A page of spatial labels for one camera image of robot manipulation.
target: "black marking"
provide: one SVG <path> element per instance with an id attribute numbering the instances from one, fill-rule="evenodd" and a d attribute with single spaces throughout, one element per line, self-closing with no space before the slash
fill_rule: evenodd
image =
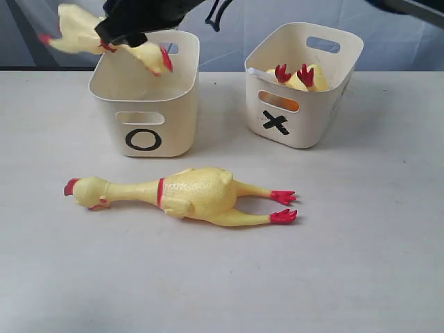
<path id="1" fill-rule="evenodd" d="M 276 127 L 283 135 L 290 134 L 290 132 L 284 127 L 284 125 L 282 125 L 283 123 L 288 121 L 287 118 L 285 118 L 284 116 L 278 116 L 275 118 L 267 110 L 265 110 L 263 113 L 264 116 L 267 117 L 269 120 L 264 124 L 265 129 L 268 130 L 269 128 Z"/>
<path id="2" fill-rule="evenodd" d="M 135 144 L 133 144 L 133 137 L 137 133 L 140 133 L 140 132 L 151 133 L 155 139 L 154 145 L 143 148 L 143 147 L 139 147 L 139 146 L 136 146 Z M 125 143 L 127 144 L 128 147 L 130 147 L 136 151 L 155 151 L 162 144 L 162 138 L 153 130 L 147 130 L 147 129 L 140 128 L 140 129 L 132 130 L 131 132 L 129 132 L 125 137 Z"/>

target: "o symbol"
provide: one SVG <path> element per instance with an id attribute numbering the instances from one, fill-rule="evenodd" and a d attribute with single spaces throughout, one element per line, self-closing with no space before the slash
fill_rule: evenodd
<path id="1" fill-rule="evenodd" d="M 136 146 L 135 144 L 133 144 L 133 137 L 140 132 L 148 132 L 151 133 L 154 136 L 154 145 L 149 146 L 149 147 L 139 147 Z M 160 145 L 162 144 L 162 139 L 161 137 L 153 130 L 147 130 L 147 129 L 138 129 L 138 130 L 132 130 L 131 132 L 129 132 L 126 137 L 125 137 L 125 142 L 128 145 L 128 147 L 135 149 L 136 151 L 155 151 L 157 148 L 160 147 Z"/>

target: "x symbol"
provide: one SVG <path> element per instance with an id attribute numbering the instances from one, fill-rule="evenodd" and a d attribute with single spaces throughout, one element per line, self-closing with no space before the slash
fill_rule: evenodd
<path id="1" fill-rule="evenodd" d="M 275 118 L 267 110 L 265 110 L 263 113 L 264 116 L 270 120 L 264 124 L 264 128 L 268 130 L 269 128 L 276 127 L 283 135 L 290 134 L 290 132 L 282 125 L 282 123 L 288 121 L 287 118 L 284 116 L 278 116 Z"/>

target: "yellow rubber chicken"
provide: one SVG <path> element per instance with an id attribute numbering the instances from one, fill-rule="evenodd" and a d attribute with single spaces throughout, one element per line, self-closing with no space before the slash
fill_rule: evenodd
<path id="1" fill-rule="evenodd" d="M 126 44 L 106 45 L 97 35 L 94 28 L 103 21 L 73 3 L 62 3 L 58 6 L 60 18 L 59 29 L 61 38 L 52 38 L 50 35 L 40 35 L 40 40 L 53 48 L 65 53 L 88 52 L 102 54 L 106 51 L 115 52 L 125 49 L 155 76 L 173 71 L 173 65 L 168 52 L 157 44 L 146 42 L 138 47 L 131 48 Z"/>
<path id="2" fill-rule="evenodd" d="M 116 200 L 141 200 L 156 205 L 169 215 L 205 220 L 223 227 L 263 224 L 291 224 L 297 211 L 290 209 L 270 215 L 245 214 L 236 210 L 238 197 L 260 196 L 289 205 L 294 191 L 271 191 L 244 184 L 220 168 L 187 169 L 175 175 L 141 184 L 113 184 L 98 177 L 71 179 L 64 190 L 79 205 L 90 210 L 109 207 Z"/>
<path id="3" fill-rule="evenodd" d="M 274 74 L 277 81 L 287 87 L 302 90 L 303 92 L 324 92 L 328 90 L 327 80 L 322 69 L 318 65 L 302 65 L 302 70 L 293 75 L 286 74 L 287 64 L 278 65 L 275 69 L 269 69 L 267 73 Z"/>

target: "gray wall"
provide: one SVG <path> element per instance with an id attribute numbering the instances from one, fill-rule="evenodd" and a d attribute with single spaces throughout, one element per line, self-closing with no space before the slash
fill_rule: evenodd
<path id="1" fill-rule="evenodd" d="M 66 55 L 33 42 L 35 32 L 58 34 L 60 0 L 0 0 L 0 31 L 6 45 L 0 66 L 94 66 L 98 58 L 88 54 Z M 101 14 L 102 1 L 71 0 Z M 16 12 L 16 3 L 33 31 Z M 359 71 L 442 71 L 444 31 L 413 17 L 391 15 L 363 0 L 234 0 L 215 33 L 204 23 L 213 1 L 197 7 L 180 30 L 201 41 L 201 71 L 242 71 L 245 57 L 274 29 L 287 22 L 311 22 L 350 31 L 366 47 L 357 64 Z"/>

